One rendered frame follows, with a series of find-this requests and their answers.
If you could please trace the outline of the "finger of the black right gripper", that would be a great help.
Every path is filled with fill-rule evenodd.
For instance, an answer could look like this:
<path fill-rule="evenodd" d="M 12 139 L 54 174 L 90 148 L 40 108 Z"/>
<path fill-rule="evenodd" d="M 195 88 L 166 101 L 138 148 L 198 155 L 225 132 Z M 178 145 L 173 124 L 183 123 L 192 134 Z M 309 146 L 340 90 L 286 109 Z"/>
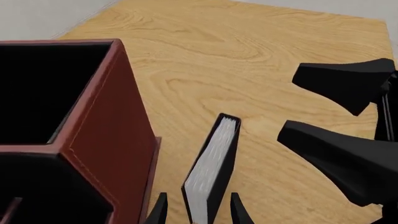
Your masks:
<path fill-rule="evenodd" d="M 394 61 L 388 58 L 343 64 L 301 63 L 292 83 L 357 116 L 390 90 L 394 72 Z"/>
<path fill-rule="evenodd" d="M 330 179 L 355 205 L 398 202 L 398 142 L 347 136 L 286 121 L 277 141 Z"/>

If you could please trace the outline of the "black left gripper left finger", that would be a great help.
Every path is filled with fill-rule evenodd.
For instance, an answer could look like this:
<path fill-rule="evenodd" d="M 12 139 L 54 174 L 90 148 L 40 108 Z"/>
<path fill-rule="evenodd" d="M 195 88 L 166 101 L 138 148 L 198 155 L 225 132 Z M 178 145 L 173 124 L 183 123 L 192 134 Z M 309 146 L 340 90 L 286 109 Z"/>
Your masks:
<path fill-rule="evenodd" d="M 167 210 L 167 193 L 161 192 L 152 211 L 146 218 L 145 224 L 165 224 L 167 218 Z"/>

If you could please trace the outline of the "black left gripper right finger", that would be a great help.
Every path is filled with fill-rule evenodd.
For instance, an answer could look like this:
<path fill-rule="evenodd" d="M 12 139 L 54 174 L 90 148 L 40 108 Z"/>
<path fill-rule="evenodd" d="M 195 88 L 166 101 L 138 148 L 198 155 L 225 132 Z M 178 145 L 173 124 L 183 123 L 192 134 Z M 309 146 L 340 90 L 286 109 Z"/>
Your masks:
<path fill-rule="evenodd" d="M 255 224 L 245 209 L 237 192 L 231 193 L 230 210 L 233 224 Z"/>

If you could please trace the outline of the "black book with white pages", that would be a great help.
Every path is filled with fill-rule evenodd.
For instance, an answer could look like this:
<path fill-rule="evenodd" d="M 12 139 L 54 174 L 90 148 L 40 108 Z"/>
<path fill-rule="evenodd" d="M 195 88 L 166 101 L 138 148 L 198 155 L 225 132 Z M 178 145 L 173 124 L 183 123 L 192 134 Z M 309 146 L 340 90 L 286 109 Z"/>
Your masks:
<path fill-rule="evenodd" d="M 190 224 L 214 224 L 238 149 L 241 119 L 220 113 L 181 190 Z"/>

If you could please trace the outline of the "red-brown desk caddy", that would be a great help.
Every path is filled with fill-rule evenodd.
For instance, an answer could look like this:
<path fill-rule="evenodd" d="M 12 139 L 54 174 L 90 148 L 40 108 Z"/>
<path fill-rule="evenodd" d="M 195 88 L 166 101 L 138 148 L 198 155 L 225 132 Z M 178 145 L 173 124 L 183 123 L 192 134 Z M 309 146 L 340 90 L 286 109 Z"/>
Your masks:
<path fill-rule="evenodd" d="M 0 224 L 143 224 L 159 143 L 121 40 L 0 42 Z"/>

